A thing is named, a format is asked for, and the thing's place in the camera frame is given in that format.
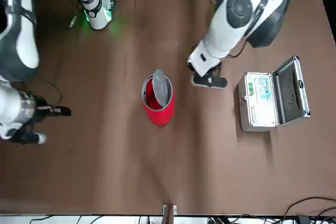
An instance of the aluminum case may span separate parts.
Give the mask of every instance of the aluminum case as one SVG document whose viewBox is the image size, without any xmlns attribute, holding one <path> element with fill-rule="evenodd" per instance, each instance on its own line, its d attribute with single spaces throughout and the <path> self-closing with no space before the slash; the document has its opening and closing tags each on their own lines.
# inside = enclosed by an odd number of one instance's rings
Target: aluminum case
<svg viewBox="0 0 336 224">
<path fill-rule="evenodd" d="M 297 56 L 291 56 L 272 73 L 245 73 L 238 94 L 244 131 L 265 132 L 310 117 Z"/>
</svg>

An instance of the green led light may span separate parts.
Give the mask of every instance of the green led light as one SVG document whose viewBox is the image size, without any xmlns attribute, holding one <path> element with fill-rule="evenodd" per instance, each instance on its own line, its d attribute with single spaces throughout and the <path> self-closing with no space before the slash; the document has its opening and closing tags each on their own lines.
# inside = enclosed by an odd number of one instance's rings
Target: green led light
<svg viewBox="0 0 336 224">
<path fill-rule="evenodd" d="M 89 16 L 87 15 L 87 13 L 86 13 L 86 11 L 84 10 L 84 13 L 85 13 L 85 16 L 86 16 L 86 20 L 87 20 L 87 22 L 90 22 L 89 21 Z"/>
<path fill-rule="evenodd" d="M 112 12 L 110 10 L 103 9 L 104 14 L 107 19 L 111 20 L 112 19 Z"/>
</svg>

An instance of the red trash can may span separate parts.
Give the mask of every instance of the red trash can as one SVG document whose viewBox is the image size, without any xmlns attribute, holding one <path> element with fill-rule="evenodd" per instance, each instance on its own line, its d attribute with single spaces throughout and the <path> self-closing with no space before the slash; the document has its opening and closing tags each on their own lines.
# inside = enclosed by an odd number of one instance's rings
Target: red trash can
<svg viewBox="0 0 336 224">
<path fill-rule="evenodd" d="M 142 85 L 142 103 L 152 123 L 156 125 L 165 125 L 170 121 L 174 114 L 173 86 L 169 78 L 164 76 L 167 87 L 167 103 L 166 105 L 162 106 L 162 101 L 158 101 L 158 96 L 154 91 L 153 76 L 153 74 L 148 76 Z"/>
</svg>

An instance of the silver case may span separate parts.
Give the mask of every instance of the silver case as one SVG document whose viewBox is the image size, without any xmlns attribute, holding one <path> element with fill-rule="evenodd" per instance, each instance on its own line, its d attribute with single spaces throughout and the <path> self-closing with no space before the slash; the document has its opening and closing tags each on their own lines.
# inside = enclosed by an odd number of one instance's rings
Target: silver case
<svg viewBox="0 0 336 224">
<path fill-rule="evenodd" d="M 299 101 L 298 104 L 300 107 L 300 110 L 298 111 L 295 118 L 291 118 L 291 120 L 286 120 L 286 115 L 283 109 L 284 106 L 283 106 L 283 95 L 281 94 L 281 84 L 278 78 L 280 74 L 286 74 L 288 70 L 292 70 L 292 73 L 295 75 L 293 78 L 295 78 L 296 82 L 294 82 L 293 85 L 296 86 L 297 88 L 296 97 L 297 100 Z M 250 99 L 248 95 L 249 87 L 247 82 L 247 76 L 249 74 L 269 77 L 271 96 L 272 101 L 274 103 L 275 123 L 253 125 L 251 120 Z M 255 72 L 245 73 L 238 83 L 238 96 L 239 96 L 240 120 L 242 124 L 241 128 L 243 129 L 243 131 L 267 132 L 277 126 L 286 126 L 287 124 L 292 123 L 294 121 L 310 117 L 310 111 L 308 107 L 308 100 L 302 77 L 300 61 L 299 57 L 297 56 L 291 56 L 285 63 L 283 63 L 276 71 L 272 73 L 255 73 Z"/>
</svg>

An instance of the brown table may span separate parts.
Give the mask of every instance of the brown table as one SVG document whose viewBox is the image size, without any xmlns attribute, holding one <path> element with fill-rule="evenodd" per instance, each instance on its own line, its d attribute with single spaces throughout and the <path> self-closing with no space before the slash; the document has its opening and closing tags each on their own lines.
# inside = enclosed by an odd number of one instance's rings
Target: brown table
<svg viewBox="0 0 336 224">
<path fill-rule="evenodd" d="M 207 30 L 209 0 L 117 0 L 114 21 L 93 31 L 69 0 L 36 0 L 39 73 L 56 84 L 71 118 L 49 118 L 41 146 L 0 143 L 2 212 L 275 214 L 303 197 L 336 197 L 336 49 L 322 1 L 291 0 L 267 48 L 247 45 L 223 61 L 223 90 L 191 86 L 186 57 Z M 301 59 L 312 117 L 270 133 L 240 129 L 236 84 L 246 71 Z M 152 125 L 141 105 L 145 78 L 172 80 L 175 116 Z M 57 93 L 34 79 L 48 101 Z M 317 214 L 324 201 L 292 214 Z"/>
</svg>

